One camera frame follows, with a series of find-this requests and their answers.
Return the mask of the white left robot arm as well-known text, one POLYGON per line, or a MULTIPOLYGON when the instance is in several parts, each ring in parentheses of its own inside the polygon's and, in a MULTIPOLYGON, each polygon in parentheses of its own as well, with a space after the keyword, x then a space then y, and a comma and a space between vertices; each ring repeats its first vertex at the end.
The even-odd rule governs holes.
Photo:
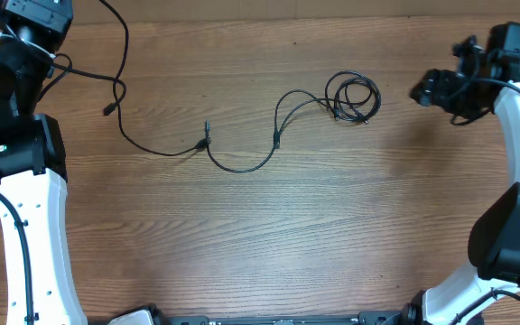
POLYGON ((0 222, 9 324, 85 324, 72 277, 66 153, 35 111, 73 18, 69 1, 0 1, 0 222))

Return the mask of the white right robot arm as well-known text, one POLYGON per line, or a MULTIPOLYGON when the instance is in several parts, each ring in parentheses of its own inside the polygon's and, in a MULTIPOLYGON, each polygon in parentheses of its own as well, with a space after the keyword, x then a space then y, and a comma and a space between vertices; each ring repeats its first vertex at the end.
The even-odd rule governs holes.
POLYGON ((420 291, 388 324, 481 324, 503 298, 520 302, 520 23, 491 28, 485 46, 457 43, 455 70, 427 70, 410 97, 439 107, 465 126, 491 114, 503 133, 506 189, 470 230, 466 262, 443 282, 420 291))

